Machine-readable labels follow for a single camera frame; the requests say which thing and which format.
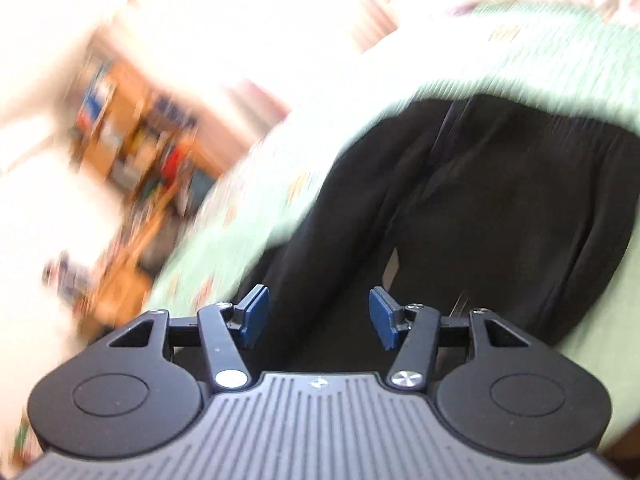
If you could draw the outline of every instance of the red object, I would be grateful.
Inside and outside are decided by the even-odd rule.
[[[83,133],[88,133],[91,130],[92,124],[89,110],[82,106],[76,115],[76,126],[80,128]]]
[[[166,161],[160,170],[160,176],[162,177],[162,181],[165,186],[169,187],[174,183],[178,169],[184,160],[186,152],[186,148],[178,144],[174,150],[169,153],[169,156],[166,158]]]

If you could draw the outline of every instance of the white wall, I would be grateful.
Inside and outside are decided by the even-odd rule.
[[[353,41],[360,0],[194,0],[192,7],[191,59],[201,68],[190,72],[201,94],[222,64],[225,76],[236,70],[293,107],[335,64],[360,53]]]
[[[0,0],[0,125],[53,105],[97,25],[126,0]]]

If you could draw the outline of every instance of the black circular base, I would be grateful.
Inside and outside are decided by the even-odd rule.
[[[495,349],[440,383],[436,405],[453,430],[488,452],[559,458],[596,447],[607,427],[606,389],[551,349]]]
[[[159,340],[121,347],[109,338],[33,389],[28,416],[44,447],[78,458],[133,456],[171,441],[200,412],[198,383],[164,359]]]

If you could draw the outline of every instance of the ridged surface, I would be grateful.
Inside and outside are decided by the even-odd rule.
[[[170,446],[120,462],[46,455],[22,480],[614,480],[593,456],[518,464],[447,433],[422,397],[373,375],[267,374],[215,397]]]

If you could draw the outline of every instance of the silver screw head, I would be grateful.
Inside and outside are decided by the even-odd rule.
[[[240,370],[222,370],[216,374],[214,380],[223,388],[240,388],[247,383],[249,377]]]
[[[413,388],[422,383],[422,374],[411,370],[400,370],[391,376],[391,382],[401,388]]]

